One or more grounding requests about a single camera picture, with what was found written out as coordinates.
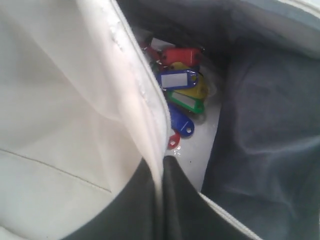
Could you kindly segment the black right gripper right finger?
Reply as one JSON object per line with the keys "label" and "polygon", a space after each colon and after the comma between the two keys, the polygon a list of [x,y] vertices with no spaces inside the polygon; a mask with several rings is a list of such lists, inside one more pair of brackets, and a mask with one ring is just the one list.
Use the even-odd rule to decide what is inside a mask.
{"label": "black right gripper right finger", "polygon": [[163,159],[165,240],[248,240],[219,216],[192,186],[177,159]]}

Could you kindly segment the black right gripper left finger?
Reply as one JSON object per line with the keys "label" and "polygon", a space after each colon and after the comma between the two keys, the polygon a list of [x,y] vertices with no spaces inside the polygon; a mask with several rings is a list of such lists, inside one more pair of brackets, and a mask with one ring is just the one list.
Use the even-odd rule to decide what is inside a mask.
{"label": "black right gripper left finger", "polygon": [[66,240],[161,240],[162,215],[155,184],[142,159],[124,189],[97,216]]}

